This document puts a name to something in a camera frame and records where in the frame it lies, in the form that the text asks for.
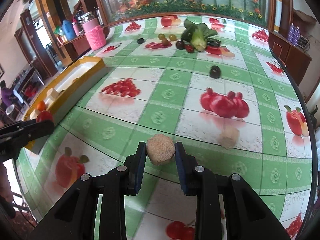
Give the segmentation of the person's left hand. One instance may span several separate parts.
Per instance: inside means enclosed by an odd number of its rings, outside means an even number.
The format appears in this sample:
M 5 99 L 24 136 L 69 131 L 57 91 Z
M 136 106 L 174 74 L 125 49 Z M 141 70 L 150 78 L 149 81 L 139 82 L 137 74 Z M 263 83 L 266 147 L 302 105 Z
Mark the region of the person's left hand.
M 7 175 L 7 168 L 0 163 L 0 194 L 7 202 L 13 202 L 14 197 L 11 191 L 9 178 Z

